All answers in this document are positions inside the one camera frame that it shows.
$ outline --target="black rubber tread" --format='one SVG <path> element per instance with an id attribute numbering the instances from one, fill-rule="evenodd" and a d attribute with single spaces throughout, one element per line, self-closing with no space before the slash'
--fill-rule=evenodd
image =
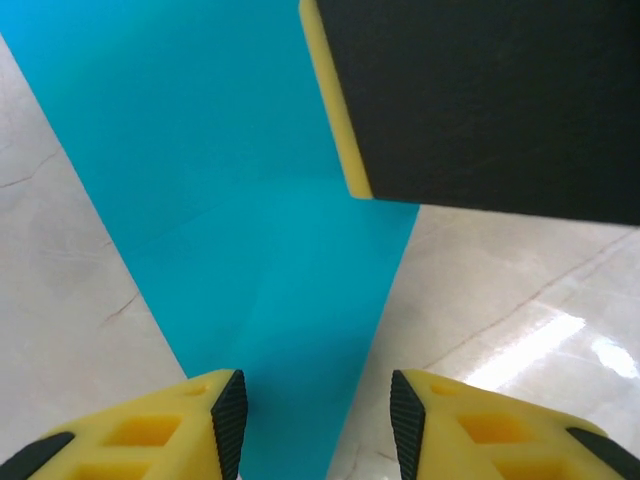
<path id="1" fill-rule="evenodd" d="M 61 432 L 30 443 L 0 465 L 0 480 L 27 480 L 74 437 L 71 432 Z"/>
<path id="2" fill-rule="evenodd" d="M 211 408 L 222 480 L 236 480 L 249 403 L 244 373 L 236 370 Z"/>
<path id="3" fill-rule="evenodd" d="M 402 480 L 416 480 L 426 421 L 424 405 L 400 370 L 391 378 L 391 426 Z"/>
<path id="4" fill-rule="evenodd" d="M 567 428 L 567 432 L 624 480 L 640 479 L 640 460 L 610 438 L 577 427 Z"/>

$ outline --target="black foam block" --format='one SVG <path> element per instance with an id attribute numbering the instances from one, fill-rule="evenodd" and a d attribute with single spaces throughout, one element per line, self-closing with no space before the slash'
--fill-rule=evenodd
<path id="1" fill-rule="evenodd" d="M 640 224 L 640 2 L 314 1 L 372 197 Z"/>

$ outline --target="white marble tile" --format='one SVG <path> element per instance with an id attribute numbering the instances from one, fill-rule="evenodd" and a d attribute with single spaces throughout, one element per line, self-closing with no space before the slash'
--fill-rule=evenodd
<path id="1" fill-rule="evenodd" d="M 423 208 L 329 478 L 400 478 L 395 368 L 584 416 L 640 454 L 639 266 L 633 228 Z M 0 460 L 183 378 L 2 42 L 0 318 Z"/>
<path id="2" fill-rule="evenodd" d="M 383 461 L 395 368 L 585 417 L 640 455 L 640 232 L 439 207 L 418 227 L 330 479 L 400 479 Z"/>
<path id="3" fill-rule="evenodd" d="M 184 378 L 0 43 L 0 459 Z"/>

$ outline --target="black panel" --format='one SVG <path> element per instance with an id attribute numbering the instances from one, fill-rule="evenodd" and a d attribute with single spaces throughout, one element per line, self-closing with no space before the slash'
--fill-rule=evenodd
<path id="1" fill-rule="evenodd" d="M 27 480 L 74 437 L 71 432 L 62 432 L 30 443 L 0 465 L 0 480 Z"/>
<path id="2" fill-rule="evenodd" d="M 610 438 L 581 428 L 567 428 L 567 432 L 615 470 L 624 480 L 638 480 L 640 478 L 640 460 Z"/>
<path id="3" fill-rule="evenodd" d="M 247 425 L 244 374 L 236 370 L 211 409 L 222 480 L 236 480 Z"/>
<path id="4" fill-rule="evenodd" d="M 374 196 L 640 223 L 638 0 L 316 0 Z"/>
<path id="5" fill-rule="evenodd" d="M 391 426 L 402 480 L 416 480 L 426 419 L 425 408 L 400 370 L 391 379 Z"/>

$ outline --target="blue mat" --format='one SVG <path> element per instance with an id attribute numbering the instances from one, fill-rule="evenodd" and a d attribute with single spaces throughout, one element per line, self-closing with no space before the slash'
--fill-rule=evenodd
<path id="1" fill-rule="evenodd" d="M 0 0 L 0 31 L 184 371 L 245 370 L 245 480 L 323 479 L 417 208 L 348 196 L 297 2 Z"/>

